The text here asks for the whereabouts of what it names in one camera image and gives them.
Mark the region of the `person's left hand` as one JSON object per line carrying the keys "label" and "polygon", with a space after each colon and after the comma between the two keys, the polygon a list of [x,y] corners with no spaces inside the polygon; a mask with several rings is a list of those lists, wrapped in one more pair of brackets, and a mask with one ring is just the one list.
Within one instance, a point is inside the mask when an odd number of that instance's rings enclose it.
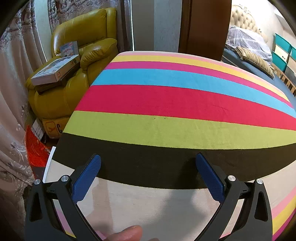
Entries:
{"label": "person's left hand", "polygon": [[130,226],[121,232],[114,233],[105,241],[140,241],[142,238],[142,227],[139,225]]}

